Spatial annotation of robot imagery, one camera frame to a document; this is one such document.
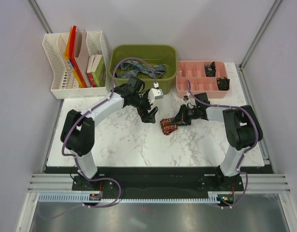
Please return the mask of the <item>red patterned tie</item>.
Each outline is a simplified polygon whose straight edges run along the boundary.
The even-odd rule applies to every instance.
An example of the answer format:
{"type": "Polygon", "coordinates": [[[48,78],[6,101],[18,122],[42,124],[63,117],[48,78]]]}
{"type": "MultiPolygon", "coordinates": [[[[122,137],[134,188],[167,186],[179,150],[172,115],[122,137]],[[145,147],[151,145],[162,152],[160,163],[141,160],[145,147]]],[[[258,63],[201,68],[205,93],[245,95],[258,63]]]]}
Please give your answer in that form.
{"type": "Polygon", "coordinates": [[[178,130],[176,123],[173,124],[174,118],[165,118],[160,121],[161,131],[164,135],[170,135],[178,130]]]}

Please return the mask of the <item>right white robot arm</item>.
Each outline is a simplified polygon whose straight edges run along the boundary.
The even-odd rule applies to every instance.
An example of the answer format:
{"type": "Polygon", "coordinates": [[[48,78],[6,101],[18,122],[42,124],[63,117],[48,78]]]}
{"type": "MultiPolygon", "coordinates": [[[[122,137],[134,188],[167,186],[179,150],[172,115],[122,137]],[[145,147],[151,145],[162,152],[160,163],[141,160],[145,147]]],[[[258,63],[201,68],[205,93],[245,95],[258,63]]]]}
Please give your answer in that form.
{"type": "Polygon", "coordinates": [[[250,105],[227,106],[211,104],[206,93],[194,95],[196,104],[180,106],[175,117],[163,119],[164,133],[171,133],[179,126],[190,126],[193,120],[222,122],[225,126],[229,147],[219,169],[222,174],[215,178],[216,187],[226,190],[232,185],[232,176],[240,173],[246,153],[262,140],[263,132],[250,105]]]}

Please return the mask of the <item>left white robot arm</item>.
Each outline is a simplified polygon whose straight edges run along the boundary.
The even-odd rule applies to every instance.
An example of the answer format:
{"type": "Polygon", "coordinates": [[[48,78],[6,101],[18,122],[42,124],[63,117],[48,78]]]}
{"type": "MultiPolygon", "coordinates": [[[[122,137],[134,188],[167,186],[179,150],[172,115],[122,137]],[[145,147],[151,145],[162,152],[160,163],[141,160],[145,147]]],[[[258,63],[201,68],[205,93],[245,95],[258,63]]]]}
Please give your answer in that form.
{"type": "Polygon", "coordinates": [[[92,148],[95,143],[95,127],[116,111],[132,106],[137,109],[143,123],[155,123],[158,107],[152,107],[155,100],[163,98],[158,83],[153,88],[141,92],[144,82],[129,78],[126,84],[114,87],[108,96],[85,111],[70,110],[67,113],[60,140],[62,155],[75,159],[79,173],[84,177],[83,185],[89,190],[98,188],[100,179],[95,174],[98,168],[94,163],[92,148]]]}

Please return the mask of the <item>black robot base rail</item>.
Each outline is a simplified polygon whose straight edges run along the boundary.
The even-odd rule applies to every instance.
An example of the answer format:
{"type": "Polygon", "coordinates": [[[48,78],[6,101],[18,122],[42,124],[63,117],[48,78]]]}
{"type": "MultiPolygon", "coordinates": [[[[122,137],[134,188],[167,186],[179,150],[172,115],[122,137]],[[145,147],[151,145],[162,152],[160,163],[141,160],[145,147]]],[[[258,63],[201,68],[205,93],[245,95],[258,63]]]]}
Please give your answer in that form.
{"type": "Polygon", "coordinates": [[[72,190],[100,190],[114,199],[205,198],[210,191],[244,190],[239,175],[223,177],[217,167],[100,167],[93,178],[76,175],[72,190]]]}

